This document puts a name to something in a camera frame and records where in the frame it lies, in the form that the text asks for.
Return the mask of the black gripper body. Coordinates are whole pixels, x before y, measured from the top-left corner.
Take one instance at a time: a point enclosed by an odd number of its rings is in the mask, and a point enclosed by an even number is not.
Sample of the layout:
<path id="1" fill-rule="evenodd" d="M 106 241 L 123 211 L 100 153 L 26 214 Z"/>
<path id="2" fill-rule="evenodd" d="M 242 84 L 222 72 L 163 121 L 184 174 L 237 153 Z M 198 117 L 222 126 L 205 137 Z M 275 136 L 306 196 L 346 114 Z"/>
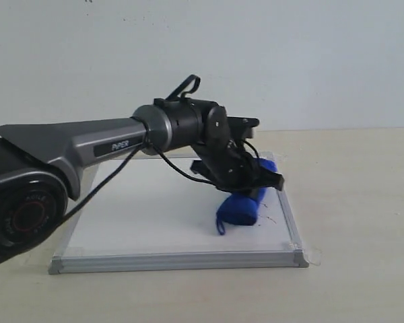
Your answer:
<path id="1" fill-rule="evenodd" d="M 201 136 L 191 145 L 201 159 L 201 165 L 193 166 L 191 170 L 222 191 L 254 190 L 260 167 L 244 148 L 245 140 L 236 141 L 231 137 L 226 109 L 214 106 L 204 111 L 202 117 Z"/>

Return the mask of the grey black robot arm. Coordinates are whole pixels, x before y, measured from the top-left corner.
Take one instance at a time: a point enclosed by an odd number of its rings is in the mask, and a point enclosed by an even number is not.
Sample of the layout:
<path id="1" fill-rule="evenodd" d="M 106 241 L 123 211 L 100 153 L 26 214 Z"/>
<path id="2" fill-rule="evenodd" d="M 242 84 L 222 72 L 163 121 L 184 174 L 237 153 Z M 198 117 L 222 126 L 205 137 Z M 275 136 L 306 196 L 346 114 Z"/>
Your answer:
<path id="1" fill-rule="evenodd" d="M 249 143 L 256 118 L 228 116 L 218 103 L 157 98 L 128 118 L 0 126 L 0 264 L 47 240 L 93 197 L 81 195 L 86 168 L 136 153 L 164 157 L 190 147 L 189 180 L 254 195 L 283 188 Z"/>

